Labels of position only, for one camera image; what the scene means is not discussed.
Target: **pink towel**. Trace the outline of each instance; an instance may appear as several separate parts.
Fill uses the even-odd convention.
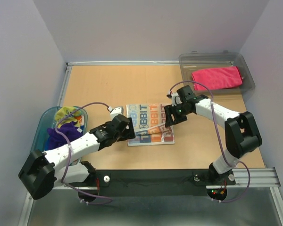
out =
[[[206,85],[209,89],[226,89],[240,86],[242,79],[238,68],[233,67],[217,67],[200,69],[192,73],[194,81]],[[199,84],[194,84],[195,90],[206,90]]]

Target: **gray floor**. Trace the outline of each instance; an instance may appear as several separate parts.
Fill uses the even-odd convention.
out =
[[[242,192],[229,189],[229,197]],[[281,225],[269,188],[250,188],[232,203],[208,197],[123,197],[107,206],[79,203],[77,193],[53,190],[34,201],[30,226],[277,226]]]

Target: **wall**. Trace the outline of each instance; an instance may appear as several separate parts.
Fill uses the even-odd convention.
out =
[[[268,0],[34,0],[67,62],[239,51]]]
[[[65,63],[31,0],[0,0],[0,226],[18,224],[18,179],[42,112],[56,105]]]
[[[283,195],[283,0],[270,0],[241,49],[256,83],[245,97],[255,114],[268,167],[275,167]]]

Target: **teal basket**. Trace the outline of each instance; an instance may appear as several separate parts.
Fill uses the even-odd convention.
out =
[[[43,113],[42,117],[40,118],[36,134],[34,135],[33,145],[30,150],[31,152],[37,149],[40,150],[41,152],[44,151],[46,141],[49,138],[47,129],[54,128],[56,126],[56,121],[54,120],[54,116],[57,113],[57,111],[60,110],[61,108],[62,107],[52,107]],[[87,128],[88,115],[84,109],[81,109],[81,111],[82,111],[82,116],[84,117],[83,134],[85,134]]]

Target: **wooden table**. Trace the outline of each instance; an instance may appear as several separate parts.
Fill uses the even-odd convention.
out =
[[[102,101],[126,109],[127,104],[170,103],[167,91],[179,81],[182,77],[178,65],[73,66],[64,106]],[[218,95],[215,102],[234,111],[246,111],[240,94]],[[86,111],[87,129],[110,120],[104,106],[92,105]],[[210,120],[190,114],[188,121],[175,125],[174,130],[174,145],[128,147],[126,141],[116,142],[83,160],[97,169],[205,169],[221,154]],[[219,128],[219,131],[225,147],[224,130]],[[245,156],[243,161],[250,168],[265,167],[259,149]]]

